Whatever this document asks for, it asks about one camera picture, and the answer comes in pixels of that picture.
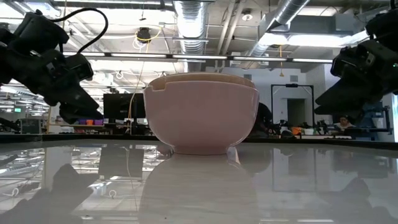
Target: ceiling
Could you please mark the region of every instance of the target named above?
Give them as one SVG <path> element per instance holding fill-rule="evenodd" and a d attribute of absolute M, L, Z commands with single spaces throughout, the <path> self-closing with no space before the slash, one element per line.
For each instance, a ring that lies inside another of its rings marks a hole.
<path fill-rule="evenodd" d="M 88 47 L 89 52 L 142 52 L 160 54 L 180 54 L 180 42 L 173 40 L 178 37 L 175 13 L 172 11 L 158 11 L 148 9 L 133 9 L 130 4 L 107 4 L 107 1 L 75 0 L 68 1 L 66 14 L 80 7 L 98 7 L 108 17 L 109 28 L 105 36 L 97 43 Z M 249 21 L 238 20 L 234 32 L 234 39 L 228 48 L 228 53 L 245 52 L 249 50 L 258 38 L 257 27 L 262 15 L 274 10 L 278 0 L 260 1 L 247 0 L 245 8 L 251 10 L 253 18 Z M 217 48 L 222 26 L 223 13 L 227 9 L 229 0 L 217 0 L 208 6 L 208 21 L 206 54 L 213 54 Z M 21 23 L 24 11 L 40 9 L 46 16 L 56 18 L 62 16 L 65 2 L 51 1 L 48 4 L 41 2 L 20 2 L 17 5 L 0 1 L 0 22 L 9 23 L 13 30 Z M 388 1 L 333 1 L 312 0 L 300 12 L 300 15 L 310 16 L 332 16 L 339 13 L 351 13 L 354 10 L 361 12 L 376 7 L 386 6 Z M 99 34 L 104 27 L 104 19 L 96 12 L 83 12 L 71 17 L 65 23 L 65 30 L 70 34 L 70 41 L 64 46 L 64 51 L 76 52 L 82 45 Z M 135 41 L 135 33 L 140 27 L 148 27 L 152 36 L 157 36 L 148 46 L 140 46 Z M 272 57 L 305 57 L 322 58 L 333 49 L 326 47 L 297 47 L 283 45 L 282 49 L 268 48 L 267 54 Z M 183 72 L 182 62 L 140 62 L 140 61 L 117 61 L 117 60 L 90 60 L 95 71 L 94 81 L 86 82 L 84 85 L 119 85 L 134 86 L 147 85 L 153 79 L 178 72 Z M 270 63 L 270 68 L 279 67 L 280 63 Z M 287 68 L 303 68 L 305 63 L 288 63 Z M 91 95 L 102 95 L 108 90 L 89 89 Z"/>

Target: white glossy table surface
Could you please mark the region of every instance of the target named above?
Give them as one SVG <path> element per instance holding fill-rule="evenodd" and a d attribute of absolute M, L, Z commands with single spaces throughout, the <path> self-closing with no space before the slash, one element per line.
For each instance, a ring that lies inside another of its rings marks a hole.
<path fill-rule="evenodd" d="M 398 152 L 245 143 L 225 156 L 186 156 L 151 141 L 49 146 L 0 144 L 25 149 L 0 152 L 1 160 L 19 156 L 0 167 L 0 223 L 398 223 Z M 24 192 L 32 183 L 40 189 Z"/>

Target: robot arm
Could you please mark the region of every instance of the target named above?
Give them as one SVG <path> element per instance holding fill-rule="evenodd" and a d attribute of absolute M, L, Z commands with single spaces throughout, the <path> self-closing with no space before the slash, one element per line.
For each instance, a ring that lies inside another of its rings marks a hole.
<path fill-rule="evenodd" d="M 315 100 L 316 114 L 359 116 L 365 103 L 398 94 L 398 9 L 391 6 L 366 25 L 370 40 L 343 48 L 333 60 L 331 74 L 340 80 Z"/>
<path fill-rule="evenodd" d="M 54 22 L 83 11 L 103 15 L 105 28 L 76 55 L 64 57 L 62 45 L 67 43 L 69 36 Z M 52 21 L 40 11 L 28 12 L 14 33 L 0 29 L 0 86 L 15 79 L 32 93 L 42 95 L 50 106 L 60 103 L 60 116 L 68 123 L 79 118 L 102 119 L 102 114 L 97 111 L 99 105 L 80 86 L 80 81 L 93 76 L 90 63 L 80 52 L 97 41 L 107 28 L 106 16 L 97 9 L 80 9 Z M 58 45 L 61 52 L 55 50 Z"/>

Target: pink bowl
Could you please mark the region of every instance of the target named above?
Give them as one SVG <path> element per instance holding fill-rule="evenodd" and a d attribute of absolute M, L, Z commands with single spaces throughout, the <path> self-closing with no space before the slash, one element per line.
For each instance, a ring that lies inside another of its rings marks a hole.
<path fill-rule="evenodd" d="M 258 99 L 255 88 L 228 82 L 167 82 L 144 90 L 152 132 L 180 154 L 225 154 L 249 135 Z"/>

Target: pipe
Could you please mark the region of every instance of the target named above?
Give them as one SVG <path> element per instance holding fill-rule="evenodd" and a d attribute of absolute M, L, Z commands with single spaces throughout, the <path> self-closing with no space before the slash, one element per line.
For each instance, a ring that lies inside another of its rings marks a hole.
<path fill-rule="evenodd" d="M 231 43 L 232 36 L 234 35 L 234 32 L 235 32 L 236 24 L 238 23 L 238 20 L 240 18 L 239 15 L 242 14 L 243 7 L 244 7 L 245 3 L 246 3 L 246 0 L 241 0 L 239 2 L 239 6 L 238 6 L 238 9 L 236 10 L 235 18 L 234 18 L 234 20 L 232 22 L 231 28 L 229 30 L 228 37 L 226 38 L 226 42 L 225 42 L 225 45 L 224 45 L 224 48 L 223 48 L 223 51 L 222 51 L 223 55 L 226 54 L 226 52 L 228 51 L 228 47 L 229 47 L 229 45 Z"/>
<path fill-rule="evenodd" d="M 206 10 L 208 3 L 196 1 L 175 1 L 177 27 L 179 37 L 205 38 Z M 201 41 L 181 41 L 183 54 L 201 55 L 204 53 L 205 43 Z M 200 71 L 201 63 L 185 62 L 185 72 Z"/>
<path fill-rule="evenodd" d="M 220 40 L 218 41 L 218 45 L 217 45 L 217 51 L 216 51 L 217 55 L 221 53 L 221 48 L 223 46 L 226 31 L 228 30 L 229 22 L 231 20 L 232 13 L 234 11 L 234 6 L 235 6 L 235 0 L 230 0 L 229 6 L 228 6 L 228 14 L 226 16 L 226 19 L 225 19 L 225 22 L 223 25 L 223 30 L 221 31 L 221 37 L 220 37 Z"/>
<path fill-rule="evenodd" d="M 279 1 L 278 8 L 275 10 L 275 16 L 268 25 L 267 30 L 271 30 L 280 25 L 290 23 L 297 14 L 308 4 L 310 0 L 281 0 Z M 266 32 L 259 41 L 254 45 L 247 56 L 261 57 L 268 49 L 269 33 Z"/>

